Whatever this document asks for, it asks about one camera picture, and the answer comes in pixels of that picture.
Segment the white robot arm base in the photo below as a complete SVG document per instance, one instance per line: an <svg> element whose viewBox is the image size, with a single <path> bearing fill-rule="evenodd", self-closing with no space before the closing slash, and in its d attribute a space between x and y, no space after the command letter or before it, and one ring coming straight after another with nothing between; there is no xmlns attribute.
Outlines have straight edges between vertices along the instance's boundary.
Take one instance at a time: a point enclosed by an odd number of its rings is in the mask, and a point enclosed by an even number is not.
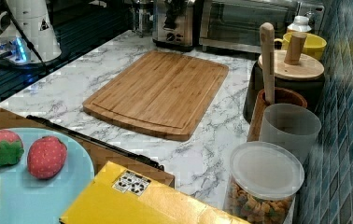
<svg viewBox="0 0 353 224"><path fill-rule="evenodd" d="M17 65L47 63L62 54L51 26L46 0L6 0L13 19L0 34L0 42L11 44L7 60Z"/></svg>

